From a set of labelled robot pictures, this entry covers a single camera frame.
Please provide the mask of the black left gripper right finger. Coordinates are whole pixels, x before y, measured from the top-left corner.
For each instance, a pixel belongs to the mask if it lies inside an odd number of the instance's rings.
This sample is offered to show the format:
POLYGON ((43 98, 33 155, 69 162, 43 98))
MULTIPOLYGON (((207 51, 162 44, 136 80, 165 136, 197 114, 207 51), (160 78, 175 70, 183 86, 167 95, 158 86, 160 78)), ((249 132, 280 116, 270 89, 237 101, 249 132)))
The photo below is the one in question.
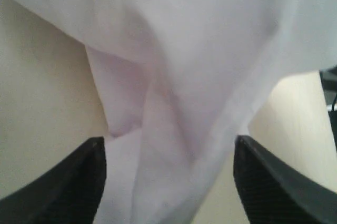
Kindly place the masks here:
POLYGON ((236 138, 233 177, 249 223, 336 223, 336 193, 249 136, 236 138))

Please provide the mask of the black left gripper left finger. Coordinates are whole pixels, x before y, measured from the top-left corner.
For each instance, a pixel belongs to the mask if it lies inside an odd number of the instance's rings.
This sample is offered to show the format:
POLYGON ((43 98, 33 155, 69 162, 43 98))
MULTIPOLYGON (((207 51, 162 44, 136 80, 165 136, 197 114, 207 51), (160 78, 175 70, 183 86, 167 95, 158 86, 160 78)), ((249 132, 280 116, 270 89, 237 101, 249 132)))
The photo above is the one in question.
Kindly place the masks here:
POLYGON ((104 138, 90 138, 38 179, 1 199, 1 223, 93 223, 105 181, 104 138))

